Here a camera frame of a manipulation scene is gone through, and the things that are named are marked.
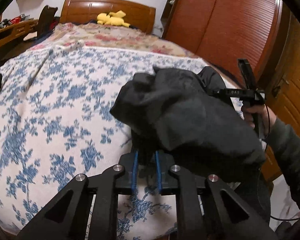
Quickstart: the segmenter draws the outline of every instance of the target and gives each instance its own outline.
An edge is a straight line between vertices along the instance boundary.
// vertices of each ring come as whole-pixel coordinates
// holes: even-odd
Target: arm
[[[251,113],[261,114],[265,125],[265,141],[270,145],[278,165],[290,187],[291,197],[300,208],[300,137],[290,125],[286,125],[275,116],[271,109],[270,133],[268,114],[265,106],[242,107],[245,120],[251,124]]]

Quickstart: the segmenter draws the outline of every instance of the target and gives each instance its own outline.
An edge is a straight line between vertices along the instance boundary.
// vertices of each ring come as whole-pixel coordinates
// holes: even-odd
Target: floral bedspread
[[[145,34],[140,30],[94,23],[78,26],[72,23],[59,24],[52,36],[32,49],[45,48],[51,42],[61,46],[71,46],[79,40],[84,41],[86,46],[134,49],[179,57],[198,58],[192,52],[172,42]]]
[[[76,174],[100,174],[130,151],[130,128],[109,109],[135,72],[152,73],[156,65],[198,73],[207,65],[85,40],[61,46],[61,40],[39,44],[0,68],[0,225],[13,234]],[[240,102],[233,102],[239,111]],[[174,196],[159,196],[142,179],[135,195],[119,196],[118,239],[155,239],[175,227]]]

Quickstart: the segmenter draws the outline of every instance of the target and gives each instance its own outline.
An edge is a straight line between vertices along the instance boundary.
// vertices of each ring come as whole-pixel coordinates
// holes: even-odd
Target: dark jacket
[[[290,125],[277,118],[265,141],[271,146],[291,197],[300,208],[300,137]]]

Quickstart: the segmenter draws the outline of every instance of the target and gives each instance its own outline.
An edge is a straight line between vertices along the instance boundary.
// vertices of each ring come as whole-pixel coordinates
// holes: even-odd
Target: wooden headboard
[[[126,0],[65,0],[60,23],[84,24],[100,13],[124,11],[125,22],[150,34],[154,25],[155,8]]]

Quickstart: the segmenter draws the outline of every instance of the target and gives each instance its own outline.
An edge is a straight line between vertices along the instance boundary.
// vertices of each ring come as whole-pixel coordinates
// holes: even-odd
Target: red basket
[[[21,16],[18,16],[16,18],[13,18],[12,20],[10,20],[12,22],[12,24],[17,24],[21,21]]]

